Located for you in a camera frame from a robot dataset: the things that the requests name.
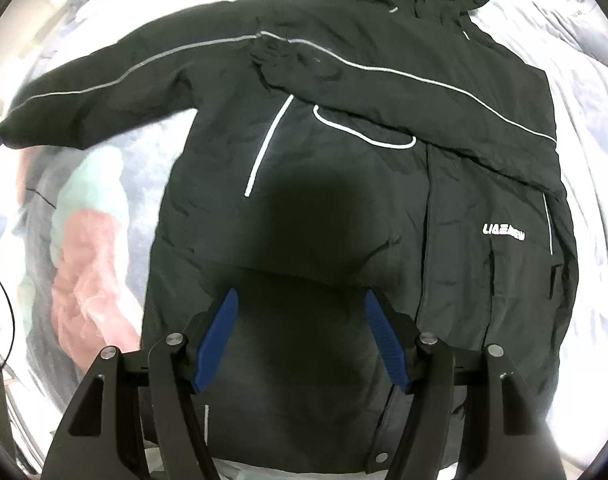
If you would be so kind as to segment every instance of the jacket sleeve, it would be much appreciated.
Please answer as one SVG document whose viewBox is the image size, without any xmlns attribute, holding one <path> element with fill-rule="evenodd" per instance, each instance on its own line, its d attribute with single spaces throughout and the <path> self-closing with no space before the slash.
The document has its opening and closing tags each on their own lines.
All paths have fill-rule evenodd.
<svg viewBox="0 0 608 480">
<path fill-rule="evenodd" d="M 0 124 L 12 148 L 84 149 L 187 108 L 222 85 L 257 30 L 253 0 L 183 10 L 46 73 L 20 90 Z"/>
</svg>

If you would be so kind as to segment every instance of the folded sleeve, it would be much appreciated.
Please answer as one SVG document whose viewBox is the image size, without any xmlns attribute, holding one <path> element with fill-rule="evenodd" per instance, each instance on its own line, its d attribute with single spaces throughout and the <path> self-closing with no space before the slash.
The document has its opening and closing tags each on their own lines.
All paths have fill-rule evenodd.
<svg viewBox="0 0 608 480">
<path fill-rule="evenodd" d="M 7 146 L 84 149 L 180 110 L 199 108 L 257 31 L 254 0 L 194 7 L 22 88 L 0 137 Z"/>
</svg>

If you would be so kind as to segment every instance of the ribbed blue pad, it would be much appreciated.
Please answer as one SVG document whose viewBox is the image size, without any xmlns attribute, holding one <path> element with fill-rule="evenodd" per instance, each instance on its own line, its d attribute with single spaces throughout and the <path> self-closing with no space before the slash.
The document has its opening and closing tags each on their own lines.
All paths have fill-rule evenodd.
<svg viewBox="0 0 608 480">
<path fill-rule="evenodd" d="M 238 293 L 232 288 L 224 298 L 197 350 L 197 373 L 193 379 L 193 385 L 198 393 L 202 393 L 215 378 L 237 318 Z"/>
<path fill-rule="evenodd" d="M 403 392 L 407 392 L 411 386 L 411 379 L 406 371 L 404 348 L 372 290 L 369 290 L 364 298 L 364 311 L 391 382 L 399 386 Z"/>
</svg>

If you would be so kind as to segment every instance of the silver bolt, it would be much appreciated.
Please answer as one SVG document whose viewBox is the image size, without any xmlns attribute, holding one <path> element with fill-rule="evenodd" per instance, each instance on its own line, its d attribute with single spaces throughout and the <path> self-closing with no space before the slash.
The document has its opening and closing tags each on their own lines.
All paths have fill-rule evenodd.
<svg viewBox="0 0 608 480">
<path fill-rule="evenodd" d="M 177 346 L 184 340 L 184 336 L 179 332 L 173 332 L 166 336 L 166 344 L 169 346 Z"/>
<path fill-rule="evenodd" d="M 110 359 L 111 357 L 115 357 L 115 354 L 117 354 L 117 348 L 114 346 L 107 346 L 100 352 L 102 359 Z"/>
<path fill-rule="evenodd" d="M 434 345 L 437 343 L 437 336 L 435 334 L 431 334 L 430 332 L 422 332 L 420 334 L 420 341 L 425 345 Z"/>
<path fill-rule="evenodd" d="M 489 345 L 488 353 L 493 357 L 502 357 L 504 355 L 504 349 L 500 345 Z"/>
</svg>

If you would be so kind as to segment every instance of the white piping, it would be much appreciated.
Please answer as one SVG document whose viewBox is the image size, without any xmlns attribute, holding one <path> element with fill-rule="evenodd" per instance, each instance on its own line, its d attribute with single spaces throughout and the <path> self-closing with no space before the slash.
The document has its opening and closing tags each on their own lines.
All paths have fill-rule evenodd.
<svg viewBox="0 0 608 480">
<path fill-rule="evenodd" d="M 16 110 L 23 107 L 25 104 L 27 104 L 30 101 L 32 101 L 33 99 L 37 99 L 39 97 L 48 97 L 48 96 L 52 96 L 52 95 L 85 94 L 87 92 L 92 92 L 93 90 L 99 90 L 101 88 L 108 88 L 109 86 L 117 85 L 117 84 L 121 83 L 122 81 L 124 81 L 131 73 L 135 72 L 137 69 L 142 68 L 143 66 L 148 65 L 149 63 L 151 63 L 155 60 L 158 60 L 162 57 L 170 56 L 171 54 L 175 54 L 176 52 L 181 52 L 182 50 L 188 50 L 190 48 L 196 48 L 198 46 L 208 46 L 208 45 L 214 45 L 214 44 L 220 44 L 220 43 L 233 43 L 236 41 L 254 40 L 256 37 L 257 37 L 256 34 L 247 34 L 245 36 L 238 36 L 236 38 L 221 38 L 220 40 L 200 41 L 199 43 L 190 43 L 190 44 L 186 44 L 186 45 L 176 46 L 175 48 L 172 48 L 171 50 L 165 50 L 164 52 L 161 52 L 160 54 L 155 54 L 154 56 L 146 58 L 144 61 L 140 61 L 136 65 L 133 65 L 132 67 L 130 67 L 126 72 L 124 72 L 121 76 L 119 76 L 119 78 L 117 78 L 113 81 L 109 81 L 108 83 L 103 83 L 103 84 L 97 85 L 97 86 L 91 86 L 90 88 L 85 88 L 83 90 L 71 90 L 68 92 L 50 92 L 47 94 L 33 95 L 33 96 L 29 97 L 26 101 L 21 103 L 20 105 L 17 105 L 15 108 L 12 108 L 12 110 L 9 111 L 9 113 L 7 114 L 7 117 L 11 113 L 13 113 Z"/>
<path fill-rule="evenodd" d="M 408 144 L 389 144 L 388 142 L 379 142 L 377 140 L 369 139 L 369 137 L 361 134 L 360 132 L 356 132 L 355 130 L 351 130 L 347 126 L 343 126 L 341 124 L 337 124 L 332 121 L 329 121 L 328 119 L 325 119 L 319 114 L 318 110 L 318 105 L 313 106 L 313 114 L 316 118 L 318 118 L 318 121 L 320 121 L 321 123 L 324 123 L 326 126 L 336 128 L 337 130 L 347 132 L 348 134 L 354 135 L 355 137 L 359 137 L 360 139 L 365 140 L 373 146 L 381 146 L 382 148 L 391 148 L 393 150 L 407 150 L 408 148 L 412 148 L 413 146 L 415 146 L 415 143 L 417 142 L 417 138 L 415 136 L 413 136 L 413 140 Z"/>
<path fill-rule="evenodd" d="M 255 183 L 255 177 L 257 176 L 257 170 L 260 169 L 260 164 L 262 163 L 262 159 L 264 158 L 264 154 L 268 148 L 268 143 L 271 142 L 271 137 L 273 137 L 273 133 L 277 128 L 277 124 L 280 122 L 282 116 L 286 113 L 286 109 L 289 107 L 290 102 L 293 101 L 293 94 L 289 95 L 286 99 L 280 111 L 277 112 L 277 115 L 273 119 L 273 123 L 271 123 L 271 127 L 268 129 L 266 136 L 264 137 L 264 142 L 262 142 L 262 147 L 260 148 L 259 153 L 255 157 L 255 162 L 253 164 L 253 169 L 251 170 L 251 174 L 248 177 L 248 183 L 246 184 L 246 191 L 244 192 L 244 196 L 250 196 L 251 191 L 253 190 L 253 184 Z"/>
<path fill-rule="evenodd" d="M 209 443 L 209 405 L 204 404 L 204 444 Z"/>
<path fill-rule="evenodd" d="M 546 204 L 546 195 L 542 193 L 542 197 L 544 198 L 544 209 L 546 211 L 546 221 L 548 222 L 548 250 L 550 251 L 550 255 L 553 255 L 553 230 L 550 226 L 550 215 L 548 214 L 548 205 Z"/>
<path fill-rule="evenodd" d="M 463 90 L 461 88 L 458 88 L 457 86 L 452 86 L 446 83 L 442 83 L 440 81 L 434 81 L 432 79 L 426 79 L 408 72 L 402 72 L 400 70 L 395 70 L 393 68 L 387 68 L 387 67 L 383 67 L 383 66 L 367 66 L 367 65 L 360 65 L 358 63 L 354 63 L 352 61 L 348 61 L 347 59 L 344 59 L 341 56 L 338 56 L 335 52 L 332 52 L 331 50 L 328 50 L 327 48 L 324 48 L 323 46 L 319 46 L 318 44 L 313 43 L 312 41 L 309 40 L 302 40 L 301 38 L 292 38 L 291 40 L 287 40 L 286 38 L 282 38 L 281 36 L 278 36 L 277 34 L 273 34 L 272 32 L 268 32 L 266 30 L 261 30 L 260 34 L 264 35 L 264 36 L 270 36 L 271 38 L 275 38 L 276 40 L 281 40 L 281 41 L 287 41 L 288 43 L 301 43 L 301 44 L 306 44 L 308 46 L 311 46 L 313 48 L 316 48 L 318 50 L 321 50 L 322 52 L 324 52 L 325 54 L 328 54 L 329 56 L 334 57 L 335 59 L 341 61 L 342 63 L 348 65 L 348 66 L 352 66 L 354 68 L 359 68 L 361 70 L 367 70 L 370 72 L 388 72 L 391 74 L 397 74 L 397 75 L 401 75 L 404 77 L 409 77 L 411 79 L 414 79 L 416 81 L 420 81 L 422 83 L 428 83 L 428 84 L 432 84 L 432 85 L 436 85 L 436 86 L 441 86 L 442 88 L 447 88 L 449 90 L 453 90 L 455 92 L 458 92 L 460 94 L 464 94 L 472 99 L 474 99 L 476 102 L 478 102 L 479 104 L 481 104 L 484 108 L 486 108 L 487 110 L 491 111 L 492 113 L 494 113 L 496 116 L 498 116 L 501 120 L 512 124 L 513 126 L 517 126 L 518 128 L 523 129 L 526 132 L 529 132 L 530 134 L 533 135 L 537 135 L 540 137 L 546 137 L 549 140 L 552 140 L 554 143 L 557 143 L 557 141 L 553 138 L 550 137 L 546 134 L 540 134 L 539 132 L 535 132 L 533 130 L 531 130 L 530 128 L 527 128 L 526 126 L 522 126 L 519 123 L 516 123 L 514 121 L 511 121 L 510 119 L 507 119 L 506 117 L 504 117 L 500 112 L 497 112 L 495 110 L 493 110 L 489 105 L 487 105 L 484 101 L 482 101 L 481 99 L 475 97 L 473 94 L 471 94 L 470 92 L 467 92 L 466 90 Z"/>
</svg>

